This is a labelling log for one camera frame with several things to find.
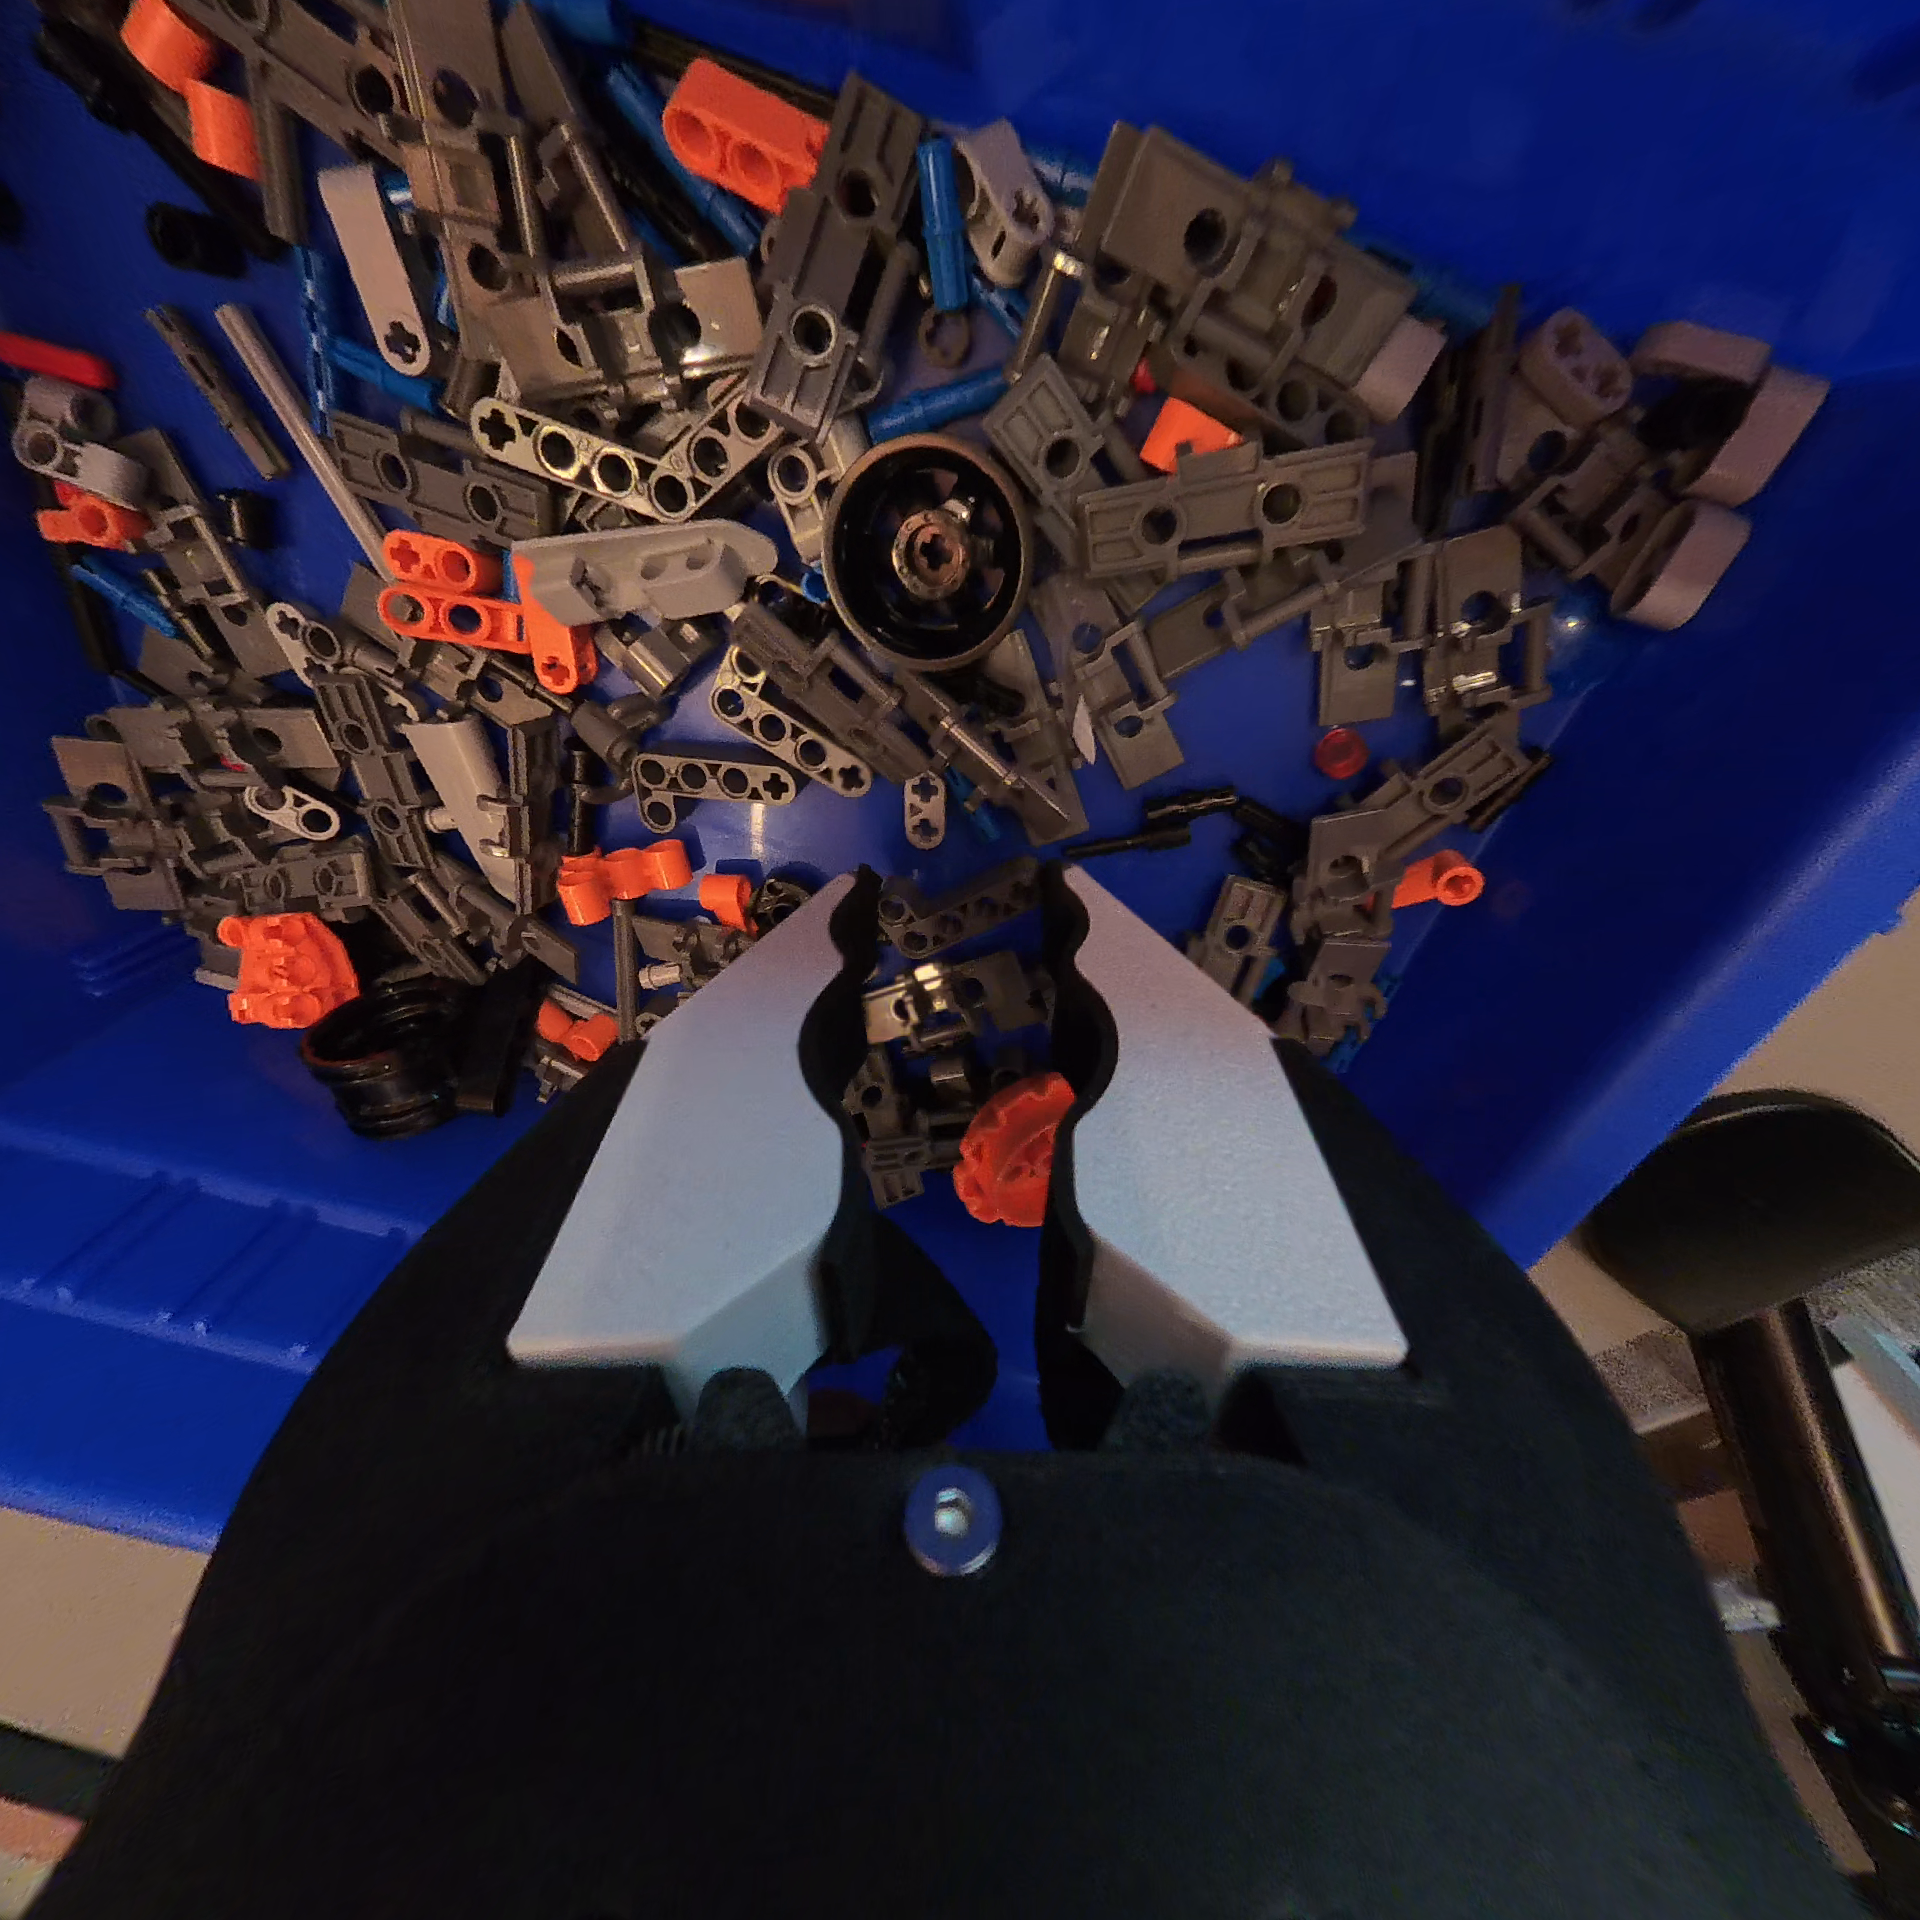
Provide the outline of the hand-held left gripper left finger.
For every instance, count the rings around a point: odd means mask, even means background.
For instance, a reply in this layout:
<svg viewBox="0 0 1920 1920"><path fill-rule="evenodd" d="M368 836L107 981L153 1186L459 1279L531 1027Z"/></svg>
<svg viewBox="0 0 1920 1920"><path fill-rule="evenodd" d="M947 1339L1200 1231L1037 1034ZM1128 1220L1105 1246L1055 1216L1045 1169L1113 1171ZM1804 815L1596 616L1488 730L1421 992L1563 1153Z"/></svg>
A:
<svg viewBox="0 0 1920 1920"><path fill-rule="evenodd" d="M648 1037L633 1082L510 1332L525 1369L643 1360L671 1387L828 1351L819 1257L844 1203L844 1096L804 1022L873 936L876 871L829 877Z"/></svg>

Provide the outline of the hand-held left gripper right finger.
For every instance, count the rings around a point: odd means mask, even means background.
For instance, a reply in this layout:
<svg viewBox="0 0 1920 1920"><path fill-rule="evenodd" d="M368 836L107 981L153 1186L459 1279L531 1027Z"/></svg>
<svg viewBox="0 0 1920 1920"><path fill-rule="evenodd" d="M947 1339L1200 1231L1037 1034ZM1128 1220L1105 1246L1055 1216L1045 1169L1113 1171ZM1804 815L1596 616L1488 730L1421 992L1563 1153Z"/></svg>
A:
<svg viewBox="0 0 1920 1920"><path fill-rule="evenodd" d="M1395 1371L1406 1328L1272 1027L1087 871L1065 986L1092 992L1092 1103L1055 1169L1083 1265L1068 1332L1122 1382L1255 1365Z"/></svg>

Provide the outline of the small orange toy connector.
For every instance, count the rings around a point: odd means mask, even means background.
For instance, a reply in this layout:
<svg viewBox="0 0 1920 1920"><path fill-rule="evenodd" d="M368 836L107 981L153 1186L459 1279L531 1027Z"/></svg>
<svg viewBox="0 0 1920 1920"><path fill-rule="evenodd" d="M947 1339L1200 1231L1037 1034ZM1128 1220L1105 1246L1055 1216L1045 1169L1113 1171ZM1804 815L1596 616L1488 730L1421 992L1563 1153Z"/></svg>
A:
<svg viewBox="0 0 1920 1920"><path fill-rule="evenodd" d="M971 1121L955 1193L976 1220L1039 1227L1053 1193L1058 1127L1076 1103L1076 1087L1058 1071L1041 1071L996 1089Z"/></svg>

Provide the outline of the blue plastic bin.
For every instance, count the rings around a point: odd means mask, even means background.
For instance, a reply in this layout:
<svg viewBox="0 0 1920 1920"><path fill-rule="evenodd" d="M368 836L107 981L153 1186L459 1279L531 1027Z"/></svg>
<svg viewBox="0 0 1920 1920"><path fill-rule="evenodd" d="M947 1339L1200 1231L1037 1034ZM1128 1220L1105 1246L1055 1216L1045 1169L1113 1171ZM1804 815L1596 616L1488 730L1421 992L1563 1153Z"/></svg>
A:
<svg viewBox="0 0 1920 1920"><path fill-rule="evenodd" d="M1832 391L1696 620L1575 586L1549 772L1421 911L1344 1071L1514 1257L1545 1252L1918 888L1918 2L558 2L588 69L677 30L859 71L1094 165L1111 124L1295 160L1444 313L1519 284L1614 338L1746 333ZM4 455L4 1497L208 1548L324 1347L510 1149L355 1139L192 939L63 869L91 673Z"/></svg>

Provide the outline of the heap of mixed toy pieces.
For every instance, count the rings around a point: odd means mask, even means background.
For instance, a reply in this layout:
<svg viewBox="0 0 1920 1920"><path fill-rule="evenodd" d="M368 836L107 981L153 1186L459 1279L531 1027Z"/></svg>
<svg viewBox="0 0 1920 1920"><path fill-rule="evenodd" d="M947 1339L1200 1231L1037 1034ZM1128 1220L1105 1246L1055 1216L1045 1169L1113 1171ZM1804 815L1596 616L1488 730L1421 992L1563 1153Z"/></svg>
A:
<svg viewBox="0 0 1920 1920"><path fill-rule="evenodd" d="M306 1034L385 979L543 973L543 1096L799 907L714 871L695 807L897 788L1070 862L1238 824L1185 943L1344 1058L1406 911L1466 904L1549 767L1560 591L1696 620L1832 384L1726 325L1637 342L1504 286L1446 315L1290 160L1113 124L1083 177L681 38L561 52L557 2L33 2L33 57L196 192L140 311L265 483L353 543L339 605L272 493L208 485L153 381L4 333L91 673L53 736L63 869L179 927L230 1017ZM947 435L1039 561L971 669L879 660L823 576L837 483Z"/></svg>

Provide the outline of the black rubber toy tire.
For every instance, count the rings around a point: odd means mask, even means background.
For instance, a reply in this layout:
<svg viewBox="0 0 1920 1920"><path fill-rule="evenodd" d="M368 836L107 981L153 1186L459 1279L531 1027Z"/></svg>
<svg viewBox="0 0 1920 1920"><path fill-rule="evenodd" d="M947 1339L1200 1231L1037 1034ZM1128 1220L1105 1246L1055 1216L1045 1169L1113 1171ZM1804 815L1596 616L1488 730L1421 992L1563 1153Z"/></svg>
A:
<svg viewBox="0 0 1920 1920"><path fill-rule="evenodd" d="M535 1034L533 963L483 986L385 979L301 1037L301 1064L361 1139L410 1139L459 1115L507 1115Z"/></svg>

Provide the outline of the black toy wheel hub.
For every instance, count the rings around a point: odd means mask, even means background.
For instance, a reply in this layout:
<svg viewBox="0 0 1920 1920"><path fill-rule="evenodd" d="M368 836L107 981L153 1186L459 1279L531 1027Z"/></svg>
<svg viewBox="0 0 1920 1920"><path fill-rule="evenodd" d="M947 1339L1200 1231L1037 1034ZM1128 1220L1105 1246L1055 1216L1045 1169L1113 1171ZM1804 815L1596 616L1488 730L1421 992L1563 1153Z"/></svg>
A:
<svg viewBox="0 0 1920 1920"><path fill-rule="evenodd" d="M867 648L912 673L987 660L1016 629L1037 561L1016 481L959 438L883 439L829 499L829 605Z"/></svg>

